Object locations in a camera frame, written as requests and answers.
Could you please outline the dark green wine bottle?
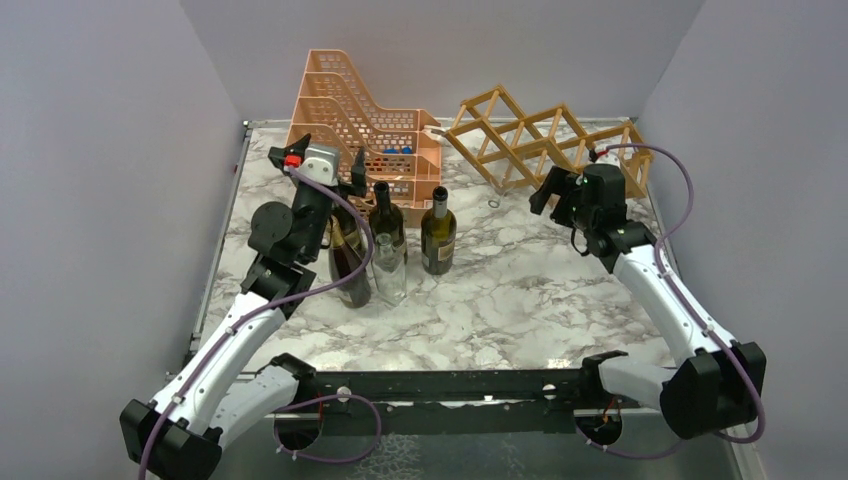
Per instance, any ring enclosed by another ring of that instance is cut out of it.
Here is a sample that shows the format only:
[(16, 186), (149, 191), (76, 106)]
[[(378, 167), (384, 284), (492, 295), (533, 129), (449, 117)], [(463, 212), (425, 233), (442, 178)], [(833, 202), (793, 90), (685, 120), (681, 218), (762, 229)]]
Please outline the dark green wine bottle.
[(392, 202), (390, 186), (386, 181), (378, 181), (373, 185), (375, 206), (368, 214), (368, 224), (372, 236), (388, 234), (393, 247), (403, 254), (404, 262), (408, 262), (407, 242), (405, 235), (405, 219), (401, 209)]

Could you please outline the red bottle gold cap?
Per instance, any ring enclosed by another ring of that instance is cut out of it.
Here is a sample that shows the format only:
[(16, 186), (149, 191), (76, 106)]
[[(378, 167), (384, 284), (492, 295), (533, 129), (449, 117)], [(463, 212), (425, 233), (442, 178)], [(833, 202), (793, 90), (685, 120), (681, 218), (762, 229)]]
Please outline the red bottle gold cap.
[(342, 303), (348, 308), (364, 307), (371, 299), (371, 289), (367, 274), (362, 270), (359, 274), (352, 272), (362, 265), (362, 256), (351, 246), (343, 235), (341, 224), (335, 215), (330, 217), (329, 224), (329, 271), (333, 282), (349, 278), (338, 286), (336, 292)]

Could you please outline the green bottle silver cap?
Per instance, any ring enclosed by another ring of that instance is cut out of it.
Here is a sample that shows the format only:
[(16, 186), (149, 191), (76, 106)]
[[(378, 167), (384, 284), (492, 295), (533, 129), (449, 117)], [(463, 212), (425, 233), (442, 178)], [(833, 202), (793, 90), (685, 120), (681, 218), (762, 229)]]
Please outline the green bottle silver cap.
[(421, 220), (422, 264), (431, 275), (443, 275), (453, 265), (457, 220), (448, 208), (444, 186), (432, 192), (432, 206)]

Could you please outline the dark bottle brown label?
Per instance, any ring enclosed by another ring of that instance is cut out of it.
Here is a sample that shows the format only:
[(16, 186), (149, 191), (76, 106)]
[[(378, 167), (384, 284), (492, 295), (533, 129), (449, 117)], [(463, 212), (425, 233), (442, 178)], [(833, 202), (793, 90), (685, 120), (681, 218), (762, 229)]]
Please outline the dark bottle brown label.
[(356, 217), (338, 203), (333, 206), (332, 215), (338, 221), (346, 243), (357, 253), (360, 259), (363, 259), (367, 247), (363, 243), (361, 229)]

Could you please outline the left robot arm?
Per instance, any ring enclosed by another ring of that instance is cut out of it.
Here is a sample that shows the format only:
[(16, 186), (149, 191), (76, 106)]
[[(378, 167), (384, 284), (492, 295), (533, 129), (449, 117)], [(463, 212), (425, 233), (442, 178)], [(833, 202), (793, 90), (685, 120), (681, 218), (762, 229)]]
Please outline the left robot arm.
[(250, 381), (238, 380), (262, 344), (288, 320), (300, 303), (352, 282), (364, 271), (314, 287), (308, 264), (317, 260), (334, 206), (358, 222), (367, 222), (348, 202), (365, 195), (365, 151), (358, 150), (342, 181), (339, 149), (304, 135), (270, 149), (274, 167), (292, 179), (291, 204), (270, 201), (251, 219), (249, 247), (256, 256), (225, 319), (186, 366), (149, 401), (132, 400), (119, 422), (137, 476), (160, 479), (208, 479), (224, 450), (266, 415), (280, 407), (298, 411), (313, 401), (309, 365), (291, 358), (260, 370)]

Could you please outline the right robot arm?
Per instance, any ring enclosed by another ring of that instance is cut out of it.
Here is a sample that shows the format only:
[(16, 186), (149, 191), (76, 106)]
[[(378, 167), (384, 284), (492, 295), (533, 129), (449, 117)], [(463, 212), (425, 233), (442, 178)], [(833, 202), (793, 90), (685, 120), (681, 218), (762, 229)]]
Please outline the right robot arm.
[(579, 398), (600, 407), (623, 396), (659, 411), (681, 439), (714, 434), (762, 419), (766, 356), (714, 320), (671, 269), (649, 228), (628, 217), (619, 168), (591, 164), (581, 173), (553, 167), (530, 198), (539, 215), (550, 198), (556, 224), (582, 235), (583, 256), (597, 258), (632, 294), (668, 345), (674, 367), (624, 353), (584, 363)]

